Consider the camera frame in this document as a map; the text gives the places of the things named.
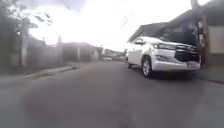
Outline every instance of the street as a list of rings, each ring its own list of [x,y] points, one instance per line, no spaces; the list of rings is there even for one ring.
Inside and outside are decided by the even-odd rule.
[[[146,79],[122,62],[0,85],[0,128],[221,128],[224,85]]]

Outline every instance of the curb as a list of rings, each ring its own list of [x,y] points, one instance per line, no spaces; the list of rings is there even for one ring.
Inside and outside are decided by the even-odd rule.
[[[209,82],[213,82],[213,83],[224,84],[224,81],[209,79],[209,78],[205,78],[205,77],[201,77],[201,76],[197,76],[197,75],[196,75],[196,78],[199,79],[199,80],[203,80],[203,81],[209,81]]]
[[[16,79],[0,81],[0,84],[6,86],[6,85],[10,85],[10,84],[17,83],[17,82],[27,81],[27,80],[30,80],[30,79],[53,76],[57,73],[63,73],[63,72],[69,71],[69,70],[75,70],[77,68],[78,67],[71,66],[71,67],[67,67],[67,68],[64,68],[64,69],[57,70],[57,71],[54,71],[54,69],[50,69],[52,71],[46,71],[45,70],[45,72],[44,72],[44,70],[43,70],[42,72],[40,71],[39,73],[34,73],[34,74],[30,74],[30,75],[21,75]]]
[[[27,75],[27,76],[25,76],[25,78],[30,78],[30,77],[36,78],[36,77],[52,76],[52,75],[55,75],[57,73],[63,73],[63,72],[66,72],[66,71],[69,71],[69,70],[75,70],[75,69],[77,69],[77,67],[68,67],[68,68],[65,68],[65,69],[58,70],[58,71],[39,72],[39,73]]]

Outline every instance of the tire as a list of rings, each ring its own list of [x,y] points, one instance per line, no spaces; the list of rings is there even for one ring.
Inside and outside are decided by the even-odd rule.
[[[148,56],[142,58],[142,74],[146,78],[152,77],[152,63]]]
[[[128,63],[128,68],[131,69],[132,68],[132,64]]]

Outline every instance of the overexposed sky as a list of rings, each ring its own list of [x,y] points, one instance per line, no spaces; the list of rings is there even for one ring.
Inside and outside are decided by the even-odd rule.
[[[53,26],[41,25],[31,34],[55,44],[88,42],[122,51],[141,24],[167,22],[191,9],[190,0],[22,0],[33,12],[47,12]]]

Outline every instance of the sidewalk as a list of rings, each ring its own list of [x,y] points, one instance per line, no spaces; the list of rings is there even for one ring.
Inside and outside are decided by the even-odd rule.
[[[11,83],[16,83],[20,81],[27,81],[33,78],[38,78],[38,77],[46,77],[46,76],[51,76],[57,73],[62,73],[66,72],[69,70],[75,70],[77,68],[83,67],[89,63],[85,62],[71,62],[68,63],[67,66],[65,67],[60,67],[60,68],[53,68],[53,69],[45,69],[45,70],[40,70],[36,73],[29,74],[29,75],[1,75],[0,76],[0,84],[11,84]]]
[[[212,67],[201,69],[197,72],[197,78],[224,84],[224,67]]]

